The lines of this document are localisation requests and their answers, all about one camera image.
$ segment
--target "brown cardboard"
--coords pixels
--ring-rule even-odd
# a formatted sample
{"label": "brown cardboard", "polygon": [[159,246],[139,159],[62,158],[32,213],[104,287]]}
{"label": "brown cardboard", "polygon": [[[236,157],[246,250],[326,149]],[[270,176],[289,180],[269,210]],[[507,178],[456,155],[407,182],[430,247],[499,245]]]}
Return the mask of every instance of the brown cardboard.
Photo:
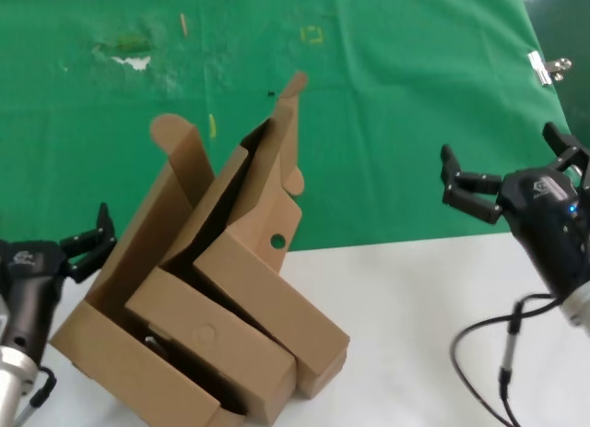
{"label": "brown cardboard", "polygon": [[141,340],[149,331],[124,309],[213,181],[200,136],[192,125],[165,115],[152,124],[152,137],[169,154],[169,161],[85,301],[60,327],[52,344],[152,427],[187,423],[238,427],[244,416],[223,409],[218,399],[147,348]]}
{"label": "brown cardboard", "polygon": [[342,368],[348,336],[230,232],[195,266],[295,355],[304,395],[317,395]]}
{"label": "brown cardboard", "polygon": [[[222,292],[216,294],[209,286],[207,296],[293,353],[298,361],[298,387],[313,397],[342,368],[349,339],[277,273],[301,220],[287,184],[291,193],[303,188],[297,147],[289,141],[297,140],[296,110],[305,83],[302,74],[291,80],[270,121],[257,130],[260,136],[249,137],[255,145],[248,146],[249,138],[244,139],[249,156],[243,162],[230,159],[166,254],[163,266],[202,290],[207,287],[203,280],[189,280],[186,270],[181,273],[174,267],[196,258],[196,271]],[[239,174],[244,169],[245,176]],[[212,219],[238,178],[243,181],[239,194],[231,197],[231,213],[227,217],[226,210],[223,219]],[[206,223],[225,220],[225,231],[222,226],[204,231]],[[273,235],[284,238],[282,249],[272,246]]]}
{"label": "brown cardboard", "polygon": [[[348,337],[278,274],[301,220],[291,195],[304,187],[306,82],[291,80],[215,178],[193,125],[172,114],[153,122],[168,162],[52,341],[152,427],[235,427],[246,411],[272,423],[295,380],[312,397],[344,364]],[[137,377],[135,360],[157,371]]]}
{"label": "brown cardboard", "polygon": [[154,269],[127,308],[233,383],[249,417],[272,424],[295,390],[295,360],[180,279]]}
{"label": "brown cardboard", "polygon": [[185,427],[242,425],[198,385],[82,302],[53,344],[86,376],[121,399],[149,425]]}

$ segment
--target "small debris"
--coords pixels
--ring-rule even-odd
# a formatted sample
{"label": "small debris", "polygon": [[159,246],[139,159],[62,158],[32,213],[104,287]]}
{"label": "small debris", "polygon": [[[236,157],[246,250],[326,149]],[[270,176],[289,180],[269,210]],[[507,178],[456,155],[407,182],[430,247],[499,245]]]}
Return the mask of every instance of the small debris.
{"label": "small debris", "polygon": [[215,117],[213,114],[209,114],[209,136],[213,139],[218,135],[218,127],[215,124]]}
{"label": "small debris", "polygon": [[181,26],[183,27],[183,34],[185,37],[188,37],[188,29],[186,27],[186,18],[184,14],[181,14]]}

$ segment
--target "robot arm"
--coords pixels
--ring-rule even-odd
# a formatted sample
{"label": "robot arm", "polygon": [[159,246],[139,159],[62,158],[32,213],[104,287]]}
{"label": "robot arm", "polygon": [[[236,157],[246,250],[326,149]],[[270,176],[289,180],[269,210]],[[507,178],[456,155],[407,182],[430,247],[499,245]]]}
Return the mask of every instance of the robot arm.
{"label": "robot arm", "polygon": [[[71,277],[76,283],[84,281],[102,267],[115,244],[105,204],[100,206],[93,231],[60,243],[0,243],[0,295],[4,305],[0,315],[0,427],[15,425],[18,402],[32,389],[39,370],[48,373],[48,385],[31,399],[16,425],[22,425],[49,396],[55,379],[51,371],[41,368],[41,359],[64,280]],[[69,261],[85,253],[76,263]]]}
{"label": "robot arm", "polygon": [[[561,310],[590,334],[590,150],[551,123],[543,137],[557,159],[503,179],[462,172],[451,148],[443,146],[442,201],[490,224],[503,215]],[[572,166],[582,171],[577,186],[564,173]]]}

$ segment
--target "round hole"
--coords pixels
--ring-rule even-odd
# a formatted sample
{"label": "round hole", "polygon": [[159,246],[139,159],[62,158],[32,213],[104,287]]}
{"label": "round hole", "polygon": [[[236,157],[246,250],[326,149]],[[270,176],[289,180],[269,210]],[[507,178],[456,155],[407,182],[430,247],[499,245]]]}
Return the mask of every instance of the round hole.
{"label": "round hole", "polygon": [[270,238],[270,245],[272,245],[273,248],[280,250],[285,248],[287,241],[283,235],[276,233]]}

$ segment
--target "yellow mark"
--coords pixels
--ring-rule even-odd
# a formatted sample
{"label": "yellow mark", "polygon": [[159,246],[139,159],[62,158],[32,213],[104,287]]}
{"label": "yellow mark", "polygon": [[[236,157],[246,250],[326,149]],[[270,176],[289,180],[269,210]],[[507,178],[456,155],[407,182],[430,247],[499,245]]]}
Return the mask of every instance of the yellow mark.
{"label": "yellow mark", "polygon": [[209,136],[211,136],[211,138],[215,138],[217,135],[218,135],[218,128],[215,125],[215,118],[210,113],[209,114]]}
{"label": "yellow mark", "polygon": [[306,26],[301,28],[301,41],[309,44],[321,44],[324,42],[324,31],[318,26]]}
{"label": "yellow mark", "polygon": [[181,14],[181,27],[183,28],[184,36],[188,37],[188,28],[186,27],[186,17],[184,14]]}

